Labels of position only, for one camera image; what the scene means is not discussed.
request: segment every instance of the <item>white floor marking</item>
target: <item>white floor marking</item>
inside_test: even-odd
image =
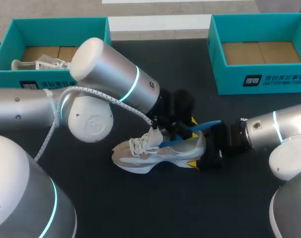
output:
[[[232,1],[232,0],[102,0],[102,3],[110,4],[110,3],[191,2],[191,1]]]
[[[165,31],[209,29],[210,14],[167,15],[167,16],[111,16],[110,30],[122,31]]]

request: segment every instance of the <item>logo on box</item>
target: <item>logo on box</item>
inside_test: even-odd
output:
[[[20,86],[25,89],[38,89],[36,81],[20,81]]]
[[[262,75],[247,75],[243,87],[256,87],[259,85]]]

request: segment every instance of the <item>gray floor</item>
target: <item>gray floor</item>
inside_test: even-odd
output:
[[[102,4],[102,0],[0,0],[0,42],[12,18],[147,16],[299,11],[301,0],[232,0]],[[205,38],[208,30],[112,32],[113,40]]]

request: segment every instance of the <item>shoe sole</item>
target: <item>shoe sole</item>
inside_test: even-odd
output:
[[[175,164],[175,165],[177,165],[178,167],[181,167],[181,168],[193,169],[193,167],[189,166],[187,163],[190,162],[190,161],[198,160],[200,158],[201,158],[201,156],[197,157],[197,158],[194,158],[194,159],[190,159],[190,160],[176,160],[176,161],[168,161],[168,162],[173,163],[173,164]],[[142,167],[142,168],[124,167],[124,166],[121,166],[119,164],[116,164],[115,162],[114,162],[114,164],[117,165],[118,167],[120,167],[121,169],[126,170],[126,171],[131,172],[131,173],[134,173],[134,174],[147,174],[149,171],[152,170],[153,167],[155,167],[157,164],[159,164],[161,162],[163,162],[163,161],[160,161],[160,162],[158,162],[154,165],[149,165],[149,166]]]

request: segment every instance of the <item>teal box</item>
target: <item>teal box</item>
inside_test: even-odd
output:
[[[301,59],[301,13],[213,15],[208,50],[219,94],[300,93],[301,63],[226,63],[222,43],[274,41],[292,41]]]
[[[111,44],[107,17],[13,19],[0,45],[0,87],[55,89],[75,85],[68,69],[15,70],[25,48],[33,46],[80,46],[97,37]]]

